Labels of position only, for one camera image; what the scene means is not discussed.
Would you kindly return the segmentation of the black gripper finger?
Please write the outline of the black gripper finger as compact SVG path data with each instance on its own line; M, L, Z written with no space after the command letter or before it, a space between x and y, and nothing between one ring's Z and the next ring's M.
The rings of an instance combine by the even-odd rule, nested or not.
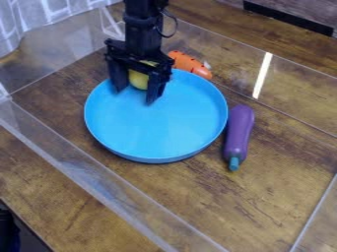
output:
M170 81L171 72L168 71L151 71L148 74L146 103L151 104L158 100L164 92L166 84Z
M108 73L112 84L118 92L122 92L128 86L127 66L112 58L107 59Z

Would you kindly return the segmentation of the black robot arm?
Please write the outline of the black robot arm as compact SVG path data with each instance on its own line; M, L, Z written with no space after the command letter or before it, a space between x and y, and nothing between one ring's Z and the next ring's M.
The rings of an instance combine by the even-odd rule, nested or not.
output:
M148 77L146 103L151 104L164 92L170 81L175 60L160 50L162 38L171 37L163 33L163 16L174 22L168 14L168 0L124 0L126 40L108 38L106 61L112 84L118 92L128 86L128 71Z

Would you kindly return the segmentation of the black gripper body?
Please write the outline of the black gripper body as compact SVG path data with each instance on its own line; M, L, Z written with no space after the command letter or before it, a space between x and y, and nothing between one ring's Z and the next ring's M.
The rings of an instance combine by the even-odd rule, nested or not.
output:
M128 69L130 66L136 65L140 60L154 61L158 63L155 67L148 65L140 65L144 70L151 71L168 71L171 72L174 60L162 52L159 48L155 48L152 52L146 55L136 55L127 49L127 43L120 40L107 39L104 41L107 46L107 52L104 54L106 61L108 58L115 59L123 63Z

